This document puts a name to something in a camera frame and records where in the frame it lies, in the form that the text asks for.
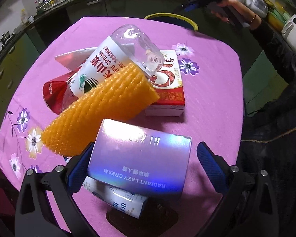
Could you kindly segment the person right hand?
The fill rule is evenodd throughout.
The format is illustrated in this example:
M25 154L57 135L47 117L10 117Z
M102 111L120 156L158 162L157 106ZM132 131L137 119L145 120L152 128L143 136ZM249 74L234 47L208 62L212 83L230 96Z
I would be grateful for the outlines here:
M248 24L251 29L257 28L262 22L260 16L238 0L222 0L216 3L210 12L223 22L235 24L238 21Z

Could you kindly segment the person right forearm dark sleeve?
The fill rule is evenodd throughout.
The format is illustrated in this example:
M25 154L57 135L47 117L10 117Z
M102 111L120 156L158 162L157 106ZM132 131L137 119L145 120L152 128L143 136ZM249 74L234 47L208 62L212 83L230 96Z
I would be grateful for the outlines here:
M296 52L265 22L250 33L277 74L288 84L277 99L267 102L243 123L243 139L266 141L296 127Z

